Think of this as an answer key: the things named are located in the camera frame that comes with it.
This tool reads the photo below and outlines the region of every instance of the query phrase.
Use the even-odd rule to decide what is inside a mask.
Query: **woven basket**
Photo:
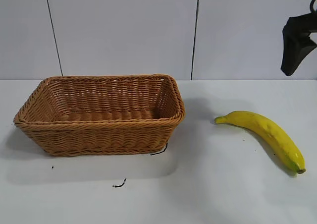
[[[144,154],[184,117],[170,76],[69,76],[42,81],[14,123],[54,156]]]

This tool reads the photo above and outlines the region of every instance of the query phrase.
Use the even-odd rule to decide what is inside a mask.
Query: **banana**
[[[281,161],[296,173],[304,173],[305,160],[287,133],[265,116],[248,111],[234,111],[214,119],[216,124],[228,123],[249,129],[262,137]]]

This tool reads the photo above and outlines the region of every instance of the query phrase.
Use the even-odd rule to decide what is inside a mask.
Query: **white table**
[[[1,223],[317,223],[317,81],[179,81],[187,117],[164,153],[74,158],[46,155],[13,125],[38,83],[0,81]],[[213,125],[234,110],[281,125],[307,172],[290,177],[261,139]]]

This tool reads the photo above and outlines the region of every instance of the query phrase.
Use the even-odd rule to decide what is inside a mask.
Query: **black wire fragment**
[[[114,188],[120,188],[120,187],[122,187],[124,184],[125,184],[125,181],[126,181],[127,179],[125,178],[124,179],[124,181],[123,181],[123,183],[121,184],[121,185],[113,185],[113,187]]]
[[[150,154],[150,156],[154,156],[154,155],[158,155],[158,154],[160,154],[160,153],[163,153],[164,151],[166,151],[167,145],[168,145],[168,143],[166,144],[164,150],[162,150],[162,151],[160,151],[160,152],[157,152],[157,153],[154,153],[154,154]]]

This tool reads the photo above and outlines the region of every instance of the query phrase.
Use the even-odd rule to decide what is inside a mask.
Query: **basket rim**
[[[106,80],[127,80],[127,79],[148,79],[148,78],[161,78],[168,79],[172,83],[173,95],[176,98],[178,112],[172,117],[165,117],[159,119],[127,119],[127,120],[99,120],[99,121],[26,121],[23,115],[30,109],[34,97],[45,88],[45,85],[54,80],[82,80],[82,79],[106,79]],[[153,127],[153,126],[177,126],[185,118],[185,107],[183,100],[180,96],[177,83],[175,79],[165,74],[153,75],[129,75],[129,76],[54,76],[44,79],[40,82],[38,87],[30,95],[28,100],[20,108],[19,112],[15,115],[13,122],[15,125],[24,130],[63,130],[63,129],[95,129],[105,127]]]

